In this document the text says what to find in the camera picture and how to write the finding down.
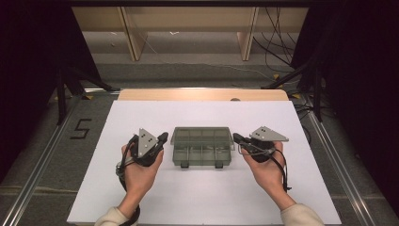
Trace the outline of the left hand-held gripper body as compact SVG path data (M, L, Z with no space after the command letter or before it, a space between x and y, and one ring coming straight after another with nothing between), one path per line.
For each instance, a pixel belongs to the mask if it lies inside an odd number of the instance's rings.
M129 145L129 150L133 160L138 165L149 167L154 163L157 155L161 152L156 151L158 137L155 137L144 128L140 128L138 134L132 137L133 144Z

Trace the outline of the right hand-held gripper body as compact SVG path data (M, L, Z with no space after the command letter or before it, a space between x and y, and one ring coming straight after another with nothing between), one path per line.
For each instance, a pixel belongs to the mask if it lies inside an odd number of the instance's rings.
M266 127L261 126L249 134L248 154L258 163L267 161L275 152L274 142L288 141L289 138Z

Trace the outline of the grey transparent compartment box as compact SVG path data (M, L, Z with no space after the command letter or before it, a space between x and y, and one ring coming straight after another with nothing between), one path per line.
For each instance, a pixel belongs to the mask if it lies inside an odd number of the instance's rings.
M172 140L175 166L214 166L223 169L231 163L234 150L228 127L176 127Z

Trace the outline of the person's left hand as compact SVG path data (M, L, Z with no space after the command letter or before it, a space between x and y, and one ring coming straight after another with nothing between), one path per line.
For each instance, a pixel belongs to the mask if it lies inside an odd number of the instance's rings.
M140 202L145 194L152 188L157 171L163 162L164 151L161 151L152 165L143 167L132 163L125 168L124 179L126 183L126 195L128 202Z

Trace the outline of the person's right hand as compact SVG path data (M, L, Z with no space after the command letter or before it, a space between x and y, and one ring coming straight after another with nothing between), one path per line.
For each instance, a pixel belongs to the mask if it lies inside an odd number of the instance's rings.
M295 204L295 201L283 188L282 172L275 162L268 160L258 163L248 155L245 149L242 149L241 152L257 184L269 195L280 210L285 210Z

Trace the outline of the wooden table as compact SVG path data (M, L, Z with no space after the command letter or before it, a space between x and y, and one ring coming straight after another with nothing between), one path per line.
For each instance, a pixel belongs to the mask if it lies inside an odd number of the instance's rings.
M124 89L119 101L288 101L281 89Z

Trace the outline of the black tripod stand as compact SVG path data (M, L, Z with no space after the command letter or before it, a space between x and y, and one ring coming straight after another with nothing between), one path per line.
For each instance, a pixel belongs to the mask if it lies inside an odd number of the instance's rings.
M319 70L319 64L314 60L309 60L302 66L288 73L280 80L273 82L271 85L262 87L262 89L276 89L280 85L301 76L298 85L296 86L300 91L312 90L313 93L313 112L316 118L321 121L321 94L322 94L322 74Z
M75 67L61 67L56 73L58 125L60 125L67 117L65 88L68 88L72 95L82 96L85 93L85 89L81 84L81 80L87 80L89 83L108 92L120 91L119 88L113 88L107 85L101 80L100 77L91 76L88 73L84 73L83 71Z

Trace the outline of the dark curtain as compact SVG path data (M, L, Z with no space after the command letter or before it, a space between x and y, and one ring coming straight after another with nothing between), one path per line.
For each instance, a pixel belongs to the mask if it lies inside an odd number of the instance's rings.
M312 0L292 65L308 60L331 22L322 75L338 118L399 217L399 0Z
M0 183L39 123L57 85L101 77L70 6L0 0Z

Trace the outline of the wooden shelf unit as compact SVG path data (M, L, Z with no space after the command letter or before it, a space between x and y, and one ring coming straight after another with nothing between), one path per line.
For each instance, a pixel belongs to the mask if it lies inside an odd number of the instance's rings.
M130 58L141 57L150 32L234 32L241 58L249 60L253 35L301 31L306 8L283 7L74 7L83 31L117 31L125 34Z

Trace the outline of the short aluminium rail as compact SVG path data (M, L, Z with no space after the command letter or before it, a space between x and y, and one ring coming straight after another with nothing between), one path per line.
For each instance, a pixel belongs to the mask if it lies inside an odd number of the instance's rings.
M89 94L111 94L111 95L119 95L120 90L105 90L105 89L95 89L95 88L89 88L85 89L85 93Z

